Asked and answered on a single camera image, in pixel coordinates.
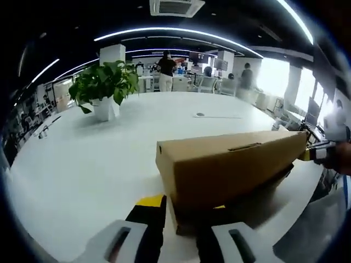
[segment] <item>cardboard box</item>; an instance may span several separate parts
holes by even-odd
[[[174,208],[193,213],[250,194],[286,169],[306,141],[306,133],[295,131],[160,141],[156,164]]]

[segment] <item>black ceiling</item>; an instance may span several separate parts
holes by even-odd
[[[6,44],[11,88],[22,89],[55,59],[31,89],[51,81],[63,72],[97,58],[100,48],[127,38],[144,36],[178,36],[213,42],[205,36],[179,32],[139,32],[93,39],[108,33],[150,26],[181,27],[205,31],[232,39],[245,46],[264,45],[312,54],[312,45],[291,15],[277,0],[206,0],[193,18],[151,16],[148,0],[121,1],[26,1],[11,4],[5,12],[3,34]],[[252,56],[250,52],[227,43],[216,42]],[[218,49],[215,45],[175,38],[147,38],[124,41],[127,50],[144,48],[182,48],[198,51]],[[18,67],[23,51],[21,74]]]

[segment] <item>round table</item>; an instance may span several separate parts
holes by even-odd
[[[80,255],[91,237],[125,219],[140,198],[163,192],[157,141],[270,130],[274,123],[252,105],[216,94],[135,94],[120,112],[101,123],[78,107],[64,111],[48,136],[30,137],[13,163],[8,189],[14,210],[59,261]],[[194,117],[198,112],[215,118]],[[271,245],[301,215],[322,172],[313,162],[294,164],[276,191],[250,208],[255,229]],[[169,217],[167,210],[159,262],[198,262],[194,239],[176,236]]]

